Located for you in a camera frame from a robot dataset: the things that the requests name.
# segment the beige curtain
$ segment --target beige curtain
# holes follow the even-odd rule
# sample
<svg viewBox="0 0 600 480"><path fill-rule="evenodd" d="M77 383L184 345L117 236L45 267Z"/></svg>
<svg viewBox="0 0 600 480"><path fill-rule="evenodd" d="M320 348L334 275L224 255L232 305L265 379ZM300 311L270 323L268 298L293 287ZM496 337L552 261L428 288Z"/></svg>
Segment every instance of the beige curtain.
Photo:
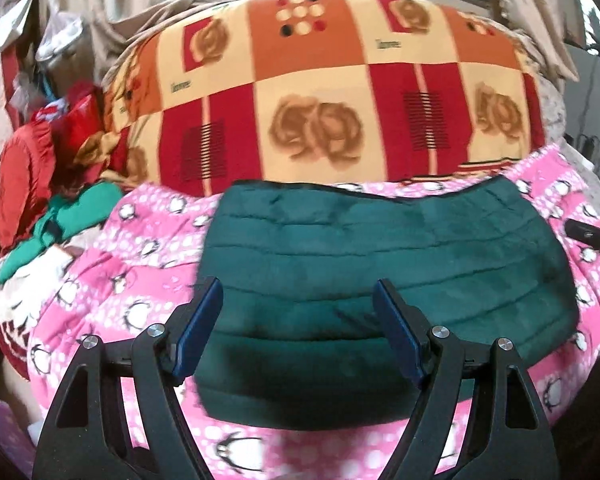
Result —
<svg viewBox="0 0 600 480"><path fill-rule="evenodd" d="M564 44L564 13L558 0L509 0L509 19L536 42L554 83L578 81L578 69Z"/></svg>
<svg viewBox="0 0 600 480"><path fill-rule="evenodd" d="M52 78L63 93L74 80L105 74L135 42L218 0L58 0L61 10L80 14L89 37L74 53L54 65ZM48 20L47 0L41 0L41 26Z"/></svg>

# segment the gray wall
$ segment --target gray wall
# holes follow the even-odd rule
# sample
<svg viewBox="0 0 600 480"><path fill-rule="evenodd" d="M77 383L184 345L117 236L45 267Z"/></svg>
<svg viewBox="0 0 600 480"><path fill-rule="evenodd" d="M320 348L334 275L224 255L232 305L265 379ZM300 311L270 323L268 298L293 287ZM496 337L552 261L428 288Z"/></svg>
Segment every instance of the gray wall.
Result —
<svg viewBox="0 0 600 480"><path fill-rule="evenodd" d="M567 109L567 133L574 138L574 146L580 149L584 136L600 140L600 57L584 50L568 46L580 73L580 82L567 82L564 101ZM600 177L600 146L596 142L591 161Z"/></svg>

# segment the red ruffled cloth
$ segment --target red ruffled cloth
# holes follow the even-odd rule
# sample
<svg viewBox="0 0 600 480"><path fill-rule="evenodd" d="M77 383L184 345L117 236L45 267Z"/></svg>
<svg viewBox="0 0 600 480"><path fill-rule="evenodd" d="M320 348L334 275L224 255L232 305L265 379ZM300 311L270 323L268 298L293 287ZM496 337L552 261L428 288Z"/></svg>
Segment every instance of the red ruffled cloth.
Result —
<svg viewBox="0 0 600 480"><path fill-rule="evenodd" d="M29 238L45 213L55 168L47 122L25 124L5 143L0 155L0 256Z"/></svg>

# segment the yellow dot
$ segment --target yellow dot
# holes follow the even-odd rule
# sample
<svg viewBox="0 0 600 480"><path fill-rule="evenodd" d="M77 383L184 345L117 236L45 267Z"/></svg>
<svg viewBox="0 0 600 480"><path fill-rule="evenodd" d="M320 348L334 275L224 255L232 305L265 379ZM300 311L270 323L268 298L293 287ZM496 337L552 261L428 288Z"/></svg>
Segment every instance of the yellow dot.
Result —
<svg viewBox="0 0 600 480"><path fill-rule="evenodd" d="M296 32L300 34L300 36L304 36L305 34L311 32L311 25L309 25L307 22L300 22L296 25Z"/></svg>
<svg viewBox="0 0 600 480"><path fill-rule="evenodd" d="M304 18L306 16L306 8L303 6L297 6L294 9L294 15L298 18Z"/></svg>
<svg viewBox="0 0 600 480"><path fill-rule="evenodd" d="M321 4L313 4L309 7L309 12L312 16L321 16L324 14L324 7Z"/></svg>
<svg viewBox="0 0 600 480"><path fill-rule="evenodd" d="M286 22L289 18L291 18L291 12L288 9L282 9L276 12L276 18L279 22Z"/></svg>

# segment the plastic bag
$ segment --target plastic bag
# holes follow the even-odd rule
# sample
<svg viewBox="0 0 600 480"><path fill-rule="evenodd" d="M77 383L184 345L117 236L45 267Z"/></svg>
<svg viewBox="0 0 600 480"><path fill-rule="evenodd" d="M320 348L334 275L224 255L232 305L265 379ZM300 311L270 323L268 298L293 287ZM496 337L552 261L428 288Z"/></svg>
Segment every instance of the plastic bag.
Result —
<svg viewBox="0 0 600 480"><path fill-rule="evenodd" d="M49 21L36 52L38 62L47 62L62 54L82 35L82 18L72 12L59 10L56 0L49 0Z"/></svg>
<svg viewBox="0 0 600 480"><path fill-rule="evenodd" d="M19 72L13 80L13 97L9 104L29 122L32 113L45 107L47 102L46 96L30 81L29 76Z"/></svg>

